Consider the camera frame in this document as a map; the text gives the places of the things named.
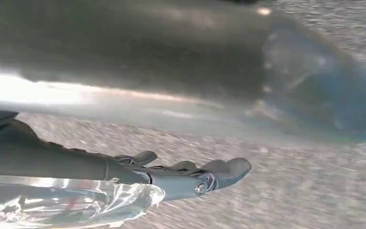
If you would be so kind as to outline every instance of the foot peg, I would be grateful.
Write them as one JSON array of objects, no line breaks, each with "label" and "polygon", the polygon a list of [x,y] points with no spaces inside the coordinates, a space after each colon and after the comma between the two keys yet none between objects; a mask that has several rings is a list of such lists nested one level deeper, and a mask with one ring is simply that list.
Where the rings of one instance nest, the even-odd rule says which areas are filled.
[{"label": "foot peg", "polygon": [[136,156],[116,156],[119,163],[137,173],[166,192],[164,201],[194,198],[205,193],[237,183],[251,170],[251,164],[244,158],[234,158],[228,162],[214,160],[198,168],[191,161],[182,161],[171,167],[144,167],[157,158],[152,151],[144,151]]},{"label": "foot peg", "polygon": [[152,161],[158,159],[158,156],[153,151],[143,151],[135,156],[119,155],[115,156],[114,159],[119,161],[121,164],[145,166]]}]

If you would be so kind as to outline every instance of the motorcycle exhaust pipe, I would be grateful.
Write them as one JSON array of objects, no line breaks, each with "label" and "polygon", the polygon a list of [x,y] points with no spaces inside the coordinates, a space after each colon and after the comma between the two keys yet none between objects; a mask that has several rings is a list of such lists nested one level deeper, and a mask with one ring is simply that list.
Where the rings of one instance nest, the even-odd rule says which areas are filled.
[{"label": "motorcycle exhaust pipe", "polygon": [[366,67],[268,8],[0,1],[0,110],[274,146],[366,141]]}]

